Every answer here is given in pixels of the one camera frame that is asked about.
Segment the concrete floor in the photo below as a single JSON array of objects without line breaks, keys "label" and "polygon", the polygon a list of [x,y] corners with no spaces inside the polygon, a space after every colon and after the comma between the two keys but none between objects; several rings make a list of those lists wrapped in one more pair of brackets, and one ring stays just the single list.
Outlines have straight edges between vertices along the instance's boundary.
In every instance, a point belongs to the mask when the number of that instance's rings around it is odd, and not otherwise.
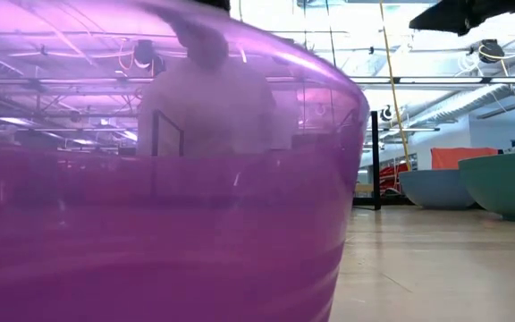
[{"label": "concrete floor", "polygon": [[331,322],[515,320],[515,223],[486,212],[355,209]]}]

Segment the large bowl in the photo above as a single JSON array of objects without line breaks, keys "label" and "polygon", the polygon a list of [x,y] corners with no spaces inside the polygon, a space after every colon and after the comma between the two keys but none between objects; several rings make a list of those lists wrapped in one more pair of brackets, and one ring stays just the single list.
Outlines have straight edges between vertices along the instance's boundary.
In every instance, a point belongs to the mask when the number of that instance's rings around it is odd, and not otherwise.
[{"label": "large bowl", "polygon": [[[94,31],[75,31],[75,16]],[[191,1],[0,1],[0,33],[15,30],[63,55],[8,55],[29,41],[0,37],[0,60],[25,73],[0,64],[0,101],[19,100],[0,114],[43,123],[66,105],[81,109],[77,124],[41,126],[92,127],[92,107],[120,130],[55,136],[134,138],[138,156],[0,146],[0,322],[328,320],[367,129],[357,85]],[[166,70],[145,50],[115,78],[132,61],[117,56],[144,39]],[[79,89],[93,94],[37,112],[7,97]],[[119,90],[134,100],[113,106]]]},{"label": "large bowl", "polygon": [[474,204],[459,170],[420,170],[399,174],[402,190],[415,205],[431,209],[466,209]]},{"label": "large bowl", "polygon": [[515,221],[515,154],[461,160],[459,167],[480,206]]}]

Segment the hanging rope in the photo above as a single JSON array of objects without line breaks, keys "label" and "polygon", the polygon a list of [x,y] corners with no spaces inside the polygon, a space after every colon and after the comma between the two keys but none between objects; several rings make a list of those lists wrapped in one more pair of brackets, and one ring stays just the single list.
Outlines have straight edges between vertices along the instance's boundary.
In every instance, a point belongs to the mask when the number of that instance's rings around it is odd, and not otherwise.
[{"label": "hanging rope", "polygon": [[405,160],[407,161],[407,167],[409,168],[409,171],[410,171],[411,166],[410,166],[410,161],[409,161],[409,145],[408,145],[404,130],[402,129],[401,112],[399,112],[399,103],[397,101],[397,92],[396,92],[396,88],[394,85],[393,65],[391,64],[391,48],[389,48],[389,38],[386,36],[386,27],[384,26],[383,0],[380,0],[379,6],[381,8],[381,19],[383,21],[383,34],[384,34],[384,46],[386,47],[386,60],[389,65],[389,76],[391,79],[391,87],[393,88],[394,112],[396,113],[396,116],[397,116],[397,124],[399,124],[399,133],[401,134],[402,148],[404,149],[404,157],[405,157]]}]

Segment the blurry person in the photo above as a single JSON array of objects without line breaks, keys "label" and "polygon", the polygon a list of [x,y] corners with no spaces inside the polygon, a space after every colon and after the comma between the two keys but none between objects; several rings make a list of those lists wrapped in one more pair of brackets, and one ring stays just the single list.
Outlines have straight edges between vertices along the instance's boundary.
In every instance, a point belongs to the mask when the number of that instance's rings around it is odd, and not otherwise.
[{"label": "blurry person", "polygon": [[0,143],[20,145],[20,143],[15,140],[17,130],[17,126],[12,124],[0,125]]},{"label": "blurry person", "polygon": [[[197,1],[229,14],[229,1]],[[208,157],[261,153],[271,148],[275,101],[266,78],[239,57],[229,57],[223,35],[178,13],[147,8],[173,28],[187,58],[170,64],[143,91],[139,108],[139,155],[152,153],[153,112],[160,111],[159,156]]]}]

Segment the translucent purple container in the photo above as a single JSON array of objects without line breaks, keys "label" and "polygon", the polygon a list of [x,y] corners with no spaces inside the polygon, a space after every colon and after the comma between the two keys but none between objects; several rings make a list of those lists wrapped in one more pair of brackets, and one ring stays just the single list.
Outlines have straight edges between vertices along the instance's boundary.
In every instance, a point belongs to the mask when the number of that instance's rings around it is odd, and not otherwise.
[{"label": "translucent purple container", "polygon": [[[175,32],[165,46],[188,54],[144,89],[136,157],[0,143],[0,322],[327,321],[367,126],[359,88],[214,9],[69,4]],[[54,5],[31,9],[59,24]],[[28,30],[20,18],[0,31]]]}]

